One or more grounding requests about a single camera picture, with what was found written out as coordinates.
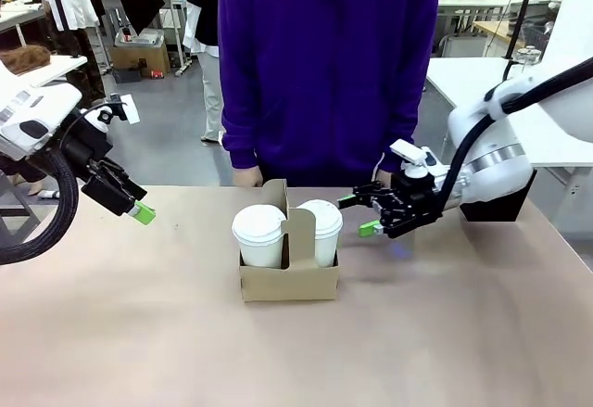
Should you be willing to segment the black stand pole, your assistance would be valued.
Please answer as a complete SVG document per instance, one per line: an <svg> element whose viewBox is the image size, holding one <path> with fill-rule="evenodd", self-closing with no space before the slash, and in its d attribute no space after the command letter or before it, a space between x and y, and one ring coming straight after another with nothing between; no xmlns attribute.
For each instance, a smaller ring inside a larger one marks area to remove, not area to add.
<svg viewBox="0 0 593 407"><path fill-rule="evenodd" d="M519 10L519 13L517 15L517 19L516 19L515 25L514 25L514 30L513 30L513 33L511 35L511 41L509 42L509 45L508 45L506 54L503 57L504 59L506 59L508 61L512 61L512 59L513 59L513 52L514 52L515 46L516 46L517 41L518 41L519 36L520 36L521 28L522 28L522 25L524 23L524 18L525 18L525 15L526 15L526 10L528 8L529 2L530 2L530 0L523 0L522 1L522 4L521 4L520 10Z"/></svg>

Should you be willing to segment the person's right hand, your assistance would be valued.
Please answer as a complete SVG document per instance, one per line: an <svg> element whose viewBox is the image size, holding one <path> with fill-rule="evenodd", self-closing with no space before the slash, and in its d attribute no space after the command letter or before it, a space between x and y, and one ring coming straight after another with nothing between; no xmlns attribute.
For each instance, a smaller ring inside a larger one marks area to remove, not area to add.
<svg viewBox="0 0 593 407"><path fill-rule="evenodd" d="M258 166L233 169L233 184L239 187L251 188L262 187L263 177Z"/></svg>

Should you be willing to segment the wooden table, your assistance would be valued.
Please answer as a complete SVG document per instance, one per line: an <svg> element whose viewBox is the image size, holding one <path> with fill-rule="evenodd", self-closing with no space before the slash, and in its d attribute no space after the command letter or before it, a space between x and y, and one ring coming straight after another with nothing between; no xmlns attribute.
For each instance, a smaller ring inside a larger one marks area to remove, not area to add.
<svg viewBox="0 0 593 407"><path fill-rule="evenodd" d="M487 35L509 43L513 34L514 27L508 20L475 20L473 29L479 32L485 32Z"/></svg>

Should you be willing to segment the brown cardboard box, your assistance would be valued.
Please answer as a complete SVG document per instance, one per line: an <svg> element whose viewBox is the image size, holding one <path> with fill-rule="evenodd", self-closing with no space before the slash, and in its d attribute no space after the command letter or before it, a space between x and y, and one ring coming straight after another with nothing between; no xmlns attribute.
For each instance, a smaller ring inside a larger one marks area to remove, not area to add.
<svg viewBox="0 0 593 407"><path fill-rule="evenodd" d="M164 76L171 72L167 46L113 46L108 49L112 66L115 69L138 69L143 78L151 78L153 72Z"/></svg>

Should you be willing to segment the bystander in beige trousers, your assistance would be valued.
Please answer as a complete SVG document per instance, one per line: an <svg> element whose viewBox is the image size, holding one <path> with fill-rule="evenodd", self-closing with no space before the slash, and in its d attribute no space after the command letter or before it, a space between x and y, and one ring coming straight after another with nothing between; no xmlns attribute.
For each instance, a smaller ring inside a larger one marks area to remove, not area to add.
<svg viewBox="0 0 593 407"><path fill-rule="evenodd" d="M183 45L197 56L202 70L206 122L201 141L220 144L224 132L221 123L223 97L220 80L218 44L219 0L186 0L186 24Z"/></svg>

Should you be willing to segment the grey tray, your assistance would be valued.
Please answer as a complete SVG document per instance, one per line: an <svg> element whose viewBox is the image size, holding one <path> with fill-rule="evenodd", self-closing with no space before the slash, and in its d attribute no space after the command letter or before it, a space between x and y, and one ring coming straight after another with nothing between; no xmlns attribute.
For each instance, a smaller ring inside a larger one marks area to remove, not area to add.
<svg viewBox="0 0 593 407"><path fill-rule="evenodd" d="M159 29L143 29L136 33L133 28L121 28L114 40L116 47L141 47L154 48L160 47L164 41L164 31Z"/></svg>

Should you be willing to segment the brown cardboard cup carrier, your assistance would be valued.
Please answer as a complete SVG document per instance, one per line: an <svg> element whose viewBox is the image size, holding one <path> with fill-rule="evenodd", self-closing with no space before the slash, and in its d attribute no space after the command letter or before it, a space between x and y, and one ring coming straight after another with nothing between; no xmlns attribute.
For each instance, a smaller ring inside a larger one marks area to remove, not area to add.
<svg viewBox="0 0 593 407"><path fill-rule="evenodd" d="M245 266L239 249L239 273L244 301L332 300L337 296L337 252L332 267L315 259L315 217L288 203L284 180L271 180L259 189L263 201L280 209L284 244L280 268Z"/></svg>

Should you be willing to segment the white side table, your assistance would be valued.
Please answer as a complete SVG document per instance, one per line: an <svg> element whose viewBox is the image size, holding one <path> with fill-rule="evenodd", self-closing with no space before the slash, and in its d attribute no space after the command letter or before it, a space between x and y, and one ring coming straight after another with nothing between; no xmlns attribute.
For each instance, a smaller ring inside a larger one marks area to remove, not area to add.
<svg viewBox="0 0 593 407"><path fill-rule="evenodd" d="M9 92L15 86L24 86L30 88L43 87L67 73L78 69L87 63L87 57L69 57L62 55L52 55L50 63L47 66L21 73L18 76L13 75L5 64L0 60L0 92Z"/></svg>

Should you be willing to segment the person's right forearm purple sleeve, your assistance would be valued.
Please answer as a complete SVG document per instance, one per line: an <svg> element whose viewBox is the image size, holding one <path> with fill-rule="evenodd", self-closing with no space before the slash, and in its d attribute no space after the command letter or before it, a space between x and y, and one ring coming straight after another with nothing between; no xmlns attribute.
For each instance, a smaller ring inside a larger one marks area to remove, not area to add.
<svg viewBox="0 0 593 407"><path fill-rule="evenodd" d="M257 165L255 153L259 90L254 78L239 68L221 66L221 88L224 99L222 122L226 130L223 146L237 170Z"/></svg>

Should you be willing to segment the white paper cup with lid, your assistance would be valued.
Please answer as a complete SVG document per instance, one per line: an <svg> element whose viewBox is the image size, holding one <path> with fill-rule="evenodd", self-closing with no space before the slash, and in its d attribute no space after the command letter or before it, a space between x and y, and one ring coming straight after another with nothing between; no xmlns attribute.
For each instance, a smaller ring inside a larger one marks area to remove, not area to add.
<svg viewBox="0 0 593 407"><path fill-rule="evenodd" d="M312 199L298 206L315 217L315 259L320 267L332 267L337 242L343 227L343 216L329 201Z"/></svg>
<svg viewBox="0 0 593 407"><path fill-rule="evenodd" d="M280 209L267 204L248 206L235 215L232 232L245 266L281 267L285 220Z"/></svg>

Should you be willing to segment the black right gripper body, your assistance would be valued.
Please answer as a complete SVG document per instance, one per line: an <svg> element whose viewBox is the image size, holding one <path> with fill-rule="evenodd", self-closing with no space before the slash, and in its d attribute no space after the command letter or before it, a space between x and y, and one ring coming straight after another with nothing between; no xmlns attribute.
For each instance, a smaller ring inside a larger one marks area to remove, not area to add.
<svg viewBox="0 0 593 407"><path fill-rule="evenodd" d="M393 173L390 187L381 190L377 204L383 234L392 239L436 222L443 213L430 173L422 178Z"/></svg>

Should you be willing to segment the bystander in white coat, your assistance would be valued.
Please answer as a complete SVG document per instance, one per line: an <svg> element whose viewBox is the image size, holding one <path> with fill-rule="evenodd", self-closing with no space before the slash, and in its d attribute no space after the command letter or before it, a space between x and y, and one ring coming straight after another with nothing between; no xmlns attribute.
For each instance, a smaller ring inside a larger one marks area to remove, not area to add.
<svg viewBox="0 0 593 407"><path fill-rule="evenodd" d="M95 52L87 31L98 24L91 0L42 0L48 33L59 55L85 57L86 62L66 74L81 93L79 106L89 108L106 97Z"/></svg>

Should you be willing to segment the purple sweater torso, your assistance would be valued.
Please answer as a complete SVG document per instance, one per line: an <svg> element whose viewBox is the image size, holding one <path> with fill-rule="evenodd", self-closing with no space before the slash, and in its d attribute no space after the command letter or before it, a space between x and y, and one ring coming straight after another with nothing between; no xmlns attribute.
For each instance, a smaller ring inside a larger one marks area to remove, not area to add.
<svg viewBox="0 0 593 407"><path fill-rule="evenodd" d="M375 180L387 88L432 54L438 0L219 0L220 69L259 90L263 183L352 187Z"/></svg>

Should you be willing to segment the clear glass jar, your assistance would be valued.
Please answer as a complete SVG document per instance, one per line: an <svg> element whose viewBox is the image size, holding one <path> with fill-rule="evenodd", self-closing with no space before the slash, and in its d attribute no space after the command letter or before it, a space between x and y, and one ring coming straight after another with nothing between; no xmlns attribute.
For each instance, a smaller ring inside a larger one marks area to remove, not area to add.
<svg viewBox="0 0 593 407"><path fill-rule="evenodd" d="M520 48L517 51L515 61L523 66L534 66L540 62L542 52L532 45Z"/></svg>

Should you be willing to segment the person's left forearm purple sleeve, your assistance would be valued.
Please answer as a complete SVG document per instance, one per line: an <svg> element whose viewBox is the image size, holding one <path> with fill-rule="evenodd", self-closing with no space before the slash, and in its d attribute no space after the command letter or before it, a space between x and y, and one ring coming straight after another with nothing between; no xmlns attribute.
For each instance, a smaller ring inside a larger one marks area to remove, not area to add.
<svg viewBox="0 0 593 407"><path fill-rule="evenodd" d="M400 169L401 159L390 150L390 145L398 139L413 142L426 72L427 63L413 64L398 71L388 84L388 120L382 141L383 156L376 170L394 173Z"/></svg>

